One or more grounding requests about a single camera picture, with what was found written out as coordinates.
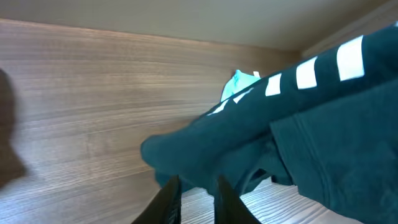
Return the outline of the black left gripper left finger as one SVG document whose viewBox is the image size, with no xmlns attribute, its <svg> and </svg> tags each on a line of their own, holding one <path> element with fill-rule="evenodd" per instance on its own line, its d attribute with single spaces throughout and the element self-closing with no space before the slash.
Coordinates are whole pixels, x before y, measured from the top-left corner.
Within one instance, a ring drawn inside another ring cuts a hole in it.
<svg viewBox="0 0 398 224">
<path fill-rule="evenodd" d="M 182 188 L 173 176 L 131 224 L 181 224 Z"/>
</svg>

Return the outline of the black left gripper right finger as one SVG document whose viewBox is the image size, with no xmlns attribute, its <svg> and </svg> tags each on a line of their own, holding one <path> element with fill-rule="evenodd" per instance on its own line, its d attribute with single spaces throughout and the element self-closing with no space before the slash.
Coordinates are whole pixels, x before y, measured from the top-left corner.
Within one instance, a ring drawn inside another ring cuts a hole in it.
<svg viewBox="0 0 398 224">
<path fill-rule="evenodd" d="M 260 224 L 222 175 L 218 178 L 214 208 L 215 224 Z"/>
</svg>

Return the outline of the dark green t-shirt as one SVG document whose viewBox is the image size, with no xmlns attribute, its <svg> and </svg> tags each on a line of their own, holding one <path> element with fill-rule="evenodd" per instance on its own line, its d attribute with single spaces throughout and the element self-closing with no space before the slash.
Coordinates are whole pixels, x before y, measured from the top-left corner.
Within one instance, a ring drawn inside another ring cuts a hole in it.
<svg viewBox="0 0 398 224">
<path fill-rule="evenodd" d="M 397 222 L 397 25 L 262 78 L 141 144 L 161 188 L 239 195 L 264 179 L 363 223 Z"/>
</svg>

